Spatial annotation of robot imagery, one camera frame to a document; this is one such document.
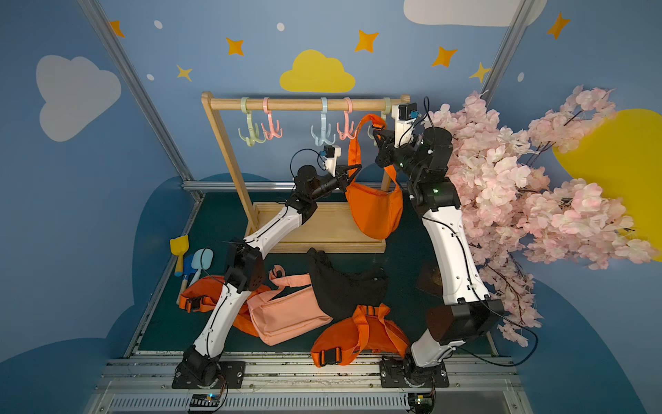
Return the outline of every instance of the aluminum frame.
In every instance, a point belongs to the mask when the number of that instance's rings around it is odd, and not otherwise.
[[[493,362],[509,363],[510,358],[493,358]],[[227,352],[221,360],[241,360],[246,362],[244,381],[240,389],[232,389],[228,398],[242,398],[243,411],[256,409],[267,411],[283,409],[282,405],[264,407],[258,400],[265,396],[278,397],[394,397],[408,392],[429,392],[430,388],[381,388],[379,381],[380,356],[370,353],[359,355],[348,366],[329,365],[317,368],[309,353],[297,352]],[[175,367],[181,356],[134,356],[128,359],[109,360],[95,391],[89,399],[87,414],[113,413],[125,411],[113,403],[116,399],[134,401],[140,409],[131,412],[185,413],[188,402],[194,394],[220,393],[219,389],[172,389],[171,383]],[[501,392],[511,413],[532,414],[532,410],[522,383],[513,367],[500,367],[487,364],[472,356],[455,355],[446,361],[449,388],[438,388],[438,393],[447,392]],[[164,406],[162,401],[170,401]],[[350,409],[346,405],[306,406],[310,409]],[[224,406],[218,411],[233,411],[237,406]],[[354,409],[374,410],[374,404],[364,404]]]

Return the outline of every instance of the plastic buckle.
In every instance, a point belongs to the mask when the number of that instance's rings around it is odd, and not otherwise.
[[[193,299],[186,299],[187,305],[191,306],[189,312],[197,312],[200,310],[200,305],[203,302],[203,296],[194,297]]]
[[[336,365],[342,361],[342,349],[337,346],[320,352],[320,366]]]

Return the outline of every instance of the clothes rack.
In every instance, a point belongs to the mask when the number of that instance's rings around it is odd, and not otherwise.
[[[399,99],[391,99],[391,105],[409,103],[407,94]],[[278,203],[252,203],[246,183],[242,177],[239,164],[232,149],[230,137],[225,129],[220,111],[241,111],[241,99],[214,98],[211,92],[203,92],[203,107],[216,136],[216,141],[223,153],[228,171],[237,189],[244,212],[248,218],[246,234],[251,234],[261,227],[261,224],[271,220],[282,206]],[[352,99],[354,111],[381,112],[385,108],[384,99]],[[263,111],[263,98],[248,99],[246,108],[251,111]],[[321,99],[269,99],[267,109],[271,111],[321,111]],[[328,99],[329,111],[348,111],[345,99]],[[382,179],[381,189],[387,191],[391,180],[387,174]],[[329,220],[334,220],[334,226],[329,229]],[[350,207],[346,202],[318,202],[318,209],[313,217],[303,226],[290,233],[273,250],[274,253],[305,253],[310,247],[331,253],[340,252],[378,252],[386,249],[384,240],[375,240],[365,236],[356,227]]]

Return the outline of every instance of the yellow star decal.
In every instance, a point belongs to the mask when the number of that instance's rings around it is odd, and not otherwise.
[[[373,52],[373,43],[375,39],[379,36],[379,33],[367,34],[363,33],[362,30],[359,30],[359,44],[356,45],[354,52],[359,50],[367,50],[368,52]]]
[[[236,42],[234,40],[230,40],[229,38],[225,38],[225,40],[228,41],[228,44],[230,45],[230,50],[228,51],[228,55],[231,54],[238,54],[239,56],[243,56],[244,53],[242,52],[242,43],[244,43],[243,40],[237,40]]]
[[[559,35],[561,34],[561,30],[563,30],[565,25],[567,25],[570,22],[571,22],[570,19],[565,20],[563,16],[561,16],[561,13],[559,13],[559,16],[556,18],[556,23],[554,23],[554,25],[551,27],[549,32],[547,32],[547,34],[553,34],[554,39],[558,39]]]
[[[113,28],[113,32],[119,37],[124,37],[124,33],[120,30],[120,21],[116,22],[109,22],[111,24],[111,27]]]
[[[485,69],[485,68],[483,67],[483,63],[482,63],[482,62],[480,62],[478,65],[479,65],[478,72],[476,72],[475,74],[469,76],[469,79],[471,79],[471,78],[480,78],[481,83],[482,83],[483,80],[485,79],[485,74],[486,74],[487,72],[489,72],[492,68],[487,68],[487,69]]]
[[[439,47],[439,56],[437,56],[437,60],[434,61],[432,66],[444,65],[445,67],[448,67],[448,65],[451,64],[451,58],[453,57],[455,52],[457,52],[457,49],[455,49],[455,50],[446,50],[446,49],[444,49],[440,46]]]
[[[189,80],[189,82],[192,82],[191,78],[189,77],[189,73],[191,73],[191,70],[193,69],[184,70],[180,68],[179,65],[177,65],[177,69],[179,69],[179,75],[177,75],[178,78],[186,78]]]

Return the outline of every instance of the pink bag strap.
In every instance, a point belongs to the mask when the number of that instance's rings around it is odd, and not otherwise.
[[[250,309],[255,309],[256,307],[272,300],[274,297],[278,296],[278,294],[281,293],[286,287],[301,287],[310,285],[310,274],[281,276],[278,278],[276,276],[278,272],[281,272],[282,275],[285,274],[285,269],[283,269],[283,267],[279,264],[275,265],[273,269],[269,271],[269,280],[271,280],[274,285],[278,286],[278,289],[259,293],[247,300],[246,303]]]
[[[282,276],[278,278],[276,275],[281,272]],[[310,274],[285,276],[285,269],[279,264],[275,265],[269,272],[269,280],[279,286],[282,290],[283,287],[300,287],[310,285]]]

